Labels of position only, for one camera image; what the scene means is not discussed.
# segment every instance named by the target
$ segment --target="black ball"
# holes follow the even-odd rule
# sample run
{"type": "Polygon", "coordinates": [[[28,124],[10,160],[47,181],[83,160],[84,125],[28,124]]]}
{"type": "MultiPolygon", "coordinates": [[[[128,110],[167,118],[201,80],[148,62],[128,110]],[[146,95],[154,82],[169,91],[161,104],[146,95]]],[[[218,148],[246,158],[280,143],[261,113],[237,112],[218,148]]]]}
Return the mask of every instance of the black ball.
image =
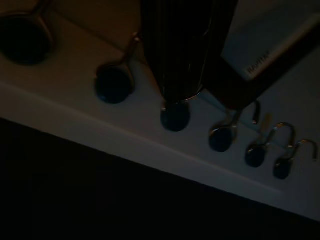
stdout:
{"type": "Polygon", "coordinates": [[[233,138],[230,128],[220,128],[209,137],[209,145],[213,150],[223,153],[231,147],[233,138]]]}
{"type": "Polygon", "coordinates": [[[263,146],[250,146],[245,154],[245,162],[253,168],[258,168],[264,163],[266,153],[263,146]]]}
{"type": "Polygon", "coordinates": [[[273,168],[273,175],[281,180],[286,179],[291,171],[291,162],[289,159],[280,158],[278,159],[273,168]]]}
{"type": "Polygon", "coordinates": [[[161,112],[161,123],[169,131],[180,132],[185,129],[191,115],[187,103],[167,103],[161,112]]]}
{"type": "Polygon", "coordinates": [[[132,92],[131,78],[116,66],[106,66],[98,70],[95,91],[98,97],[108,104],[123,102],[132,92]]]}
{"type": "Polygon", "coordinates": [[[46,59],[51,41],[41,26],[25,18],[0,20],[0,49],[11,61],[34,65],[46,59]]]}

